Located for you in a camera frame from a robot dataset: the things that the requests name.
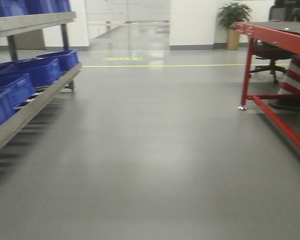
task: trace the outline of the workbench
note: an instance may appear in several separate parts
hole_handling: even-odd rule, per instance
[[[258,50],[255,47],[255,41],[260,40],[283,50],[295,53],[296,55],[300,55],[300,22],[237,22],[235,27],[238,32],[248,36],[248,50],[242,84],[241,102],[238,109],[246,111],[247,100],[254,101],[275,126],[277,126],[300,150],[300,136],[263,101],[273,99],[300,100],[300,95],[248,94],[249,82],[251,79],[250,71],[252,56],[258,53]]]

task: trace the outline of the shelving rack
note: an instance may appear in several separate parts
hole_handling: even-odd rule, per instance
[[[11,60],[18,60],[14,35],[33,30],[60,26],[62,33],[63,49],[69,50],[67,23],[76,18],[75,12],[56,12],[35,15],[21,15],[0,17],[0,38],[7,37]],[[16,114],[0,126],[0,149],[11,140],[40,110],[42,110],[56,94],[68,86],[74,90],[74,77],[80,72],[82,65],[77,64],[55,83],[46,87],[29,103],[22,107]]]

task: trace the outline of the red and white striped post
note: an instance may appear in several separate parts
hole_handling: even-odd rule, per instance
[[[284,76],[278,95],[300,96],[300,55],[293,55],[289,68]],[[291,110],[300,112],[300,100],[278,99],[269,102],[274,109]]]

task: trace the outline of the plant pot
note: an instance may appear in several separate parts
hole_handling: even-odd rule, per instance
[[[229,29],[227,35],[227,49],[238,50],[240,41],[240,32]]]

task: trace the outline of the office chair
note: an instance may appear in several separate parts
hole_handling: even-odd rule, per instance
[[[295,8],[300,8],[300,0],[276,0],[270,8],[268,19],[269,21],[289,21]],[[257,40],[255,41],[254,49],[256,59],[270,60],[270,63],[266,66],[256,66],[250,73],[270,71],[270,74],[273,76],[273,83],[277,84],[279,81],[277,80],[276,71],[285,74],[287,70],[282,66],[277,66],[276,61],[291,59],[293,53],[266,42],[259,43]]]

